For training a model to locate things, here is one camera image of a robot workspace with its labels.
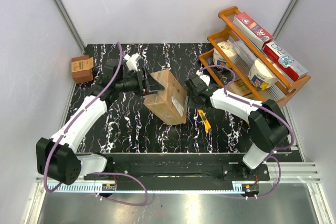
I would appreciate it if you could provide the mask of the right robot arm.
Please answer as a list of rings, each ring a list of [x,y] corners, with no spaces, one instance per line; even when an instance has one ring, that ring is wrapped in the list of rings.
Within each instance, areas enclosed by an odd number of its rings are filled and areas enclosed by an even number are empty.
[[[253,143],[233,171],[245,180],[257,175],[261,164],[290,134],[289,124],[272,99],[260,102],[244,98],[217,84],[208,84],[198,75],[187,79],[185,85],[189,108],[223,110],[248,123]]]

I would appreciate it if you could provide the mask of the brown cardboard express box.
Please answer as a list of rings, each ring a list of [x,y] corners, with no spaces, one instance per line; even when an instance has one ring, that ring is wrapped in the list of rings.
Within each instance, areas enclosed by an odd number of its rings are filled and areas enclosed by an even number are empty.
[[[169,69],[153,72],[152,77],[165,90],[147,95],[144,105],[166,125],[186,123],[186,91]]]

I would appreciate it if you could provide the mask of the yellow utility knife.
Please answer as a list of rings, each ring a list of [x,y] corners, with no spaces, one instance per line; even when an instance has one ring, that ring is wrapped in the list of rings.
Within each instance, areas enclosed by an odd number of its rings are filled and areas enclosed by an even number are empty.
[[[206,117],[205,112],[203,110],[197,110],[197,112],[198,112],[199,116],[201,117],[201,120],[202,120],[203,125],[205,127],[205,132],[206,133],[211,132],[212,128],[211,128],[211,125],[210,125],[210,123],[209,123],[209,121]]]

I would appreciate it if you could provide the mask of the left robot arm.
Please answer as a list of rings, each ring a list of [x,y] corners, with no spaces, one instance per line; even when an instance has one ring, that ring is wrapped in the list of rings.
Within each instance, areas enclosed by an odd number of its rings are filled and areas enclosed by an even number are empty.
[[[114,168],[102,154],[76,154],[79,144],[120,94],[133,92],[138,96],[156,94],[165,88],[146,67],[131,67],[120,60],[108,60],[102,73],[69,121],[50,138],[42,137],[36,144],[37,169],[47,186],[49,178],[71,185],[78,177],[96,173],[101,179],[112,177]]]

